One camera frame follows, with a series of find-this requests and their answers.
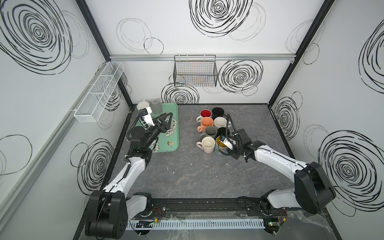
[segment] ventilation grille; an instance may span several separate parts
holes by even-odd
[[[160,223],[150,225],[150,227],[140,227],[139,220],[131,221],[135,230],[198,230],[198,229],[255,229],[265,228],[263,219],[199,219],[199,220],[165,220]],[[131,225],[127,224],[126,230],[132,230]]]

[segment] white robotic arm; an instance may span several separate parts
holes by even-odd
[[[295,182],[294,175],[296,171],[303,170],[307,167],[305,162],[297,161],[296,159],[285,156],[268,145],[262,145],[255,150],[256,160],[276,169],[284,174],[292,182]],[[295,196],[295,189],[275,190],[268,194],[269,203],[276,209],[282,207],[299,207]]]
[[[145,111],[146,118],[150,116],[150,109]],[[139,120],[141,113],[133,123]],[[127,164],[120,173],[101,191],[94,191],[88,202],[85,234],[87,236],[120,238],[124,233],[127,222],[141,212],[152,209],[148,204],[150,194],[138,193],[126,200],[134,181],[148,165],[152,150],[148,147],[157,139],[161,132],[170,128],[172,113],[163,114],[154,118],[155,124],[145,130],[142,127],[129,129],[127,138],[131,140],[131,146],[125,160]],[[260,141],[251,142],[243,129],[235,130],[236,145],[233,146],[235,158],[239,156],[252,158],[253,160],[267,164],[288,177],[295,183],[295,188],[287,190],[271,190],[267,199],[260,206],[269,209],[282,207],[304,208],[310,213],[317,213],[335,198],[334,190],[325,175],[322,167],[317,163],[307,164],[281,154]]]

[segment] pink mug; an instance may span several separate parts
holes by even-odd
[[[205,130],[206,127],[213,126],[213,125],[214,125],[214,121],[212,118],[204,117],[201,119],[200,126],[197,127],[197,131],[202,132]]]

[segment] wall shelf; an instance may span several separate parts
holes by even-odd
[[[74,113],[79,122],[97,122],[124,71],[122,62],[108,62]]]

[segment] aluminum rail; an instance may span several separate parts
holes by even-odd
[[[208,60],[213,54],[118,54],[111,55],[111,61],[174,61],[178,56],[186,58],[189,61],[202,61]],[[270,53],[270,54],[215,54],[216,61],[230,61],[230,60],[290,60],[294,61],[296,55],[294,53]]]

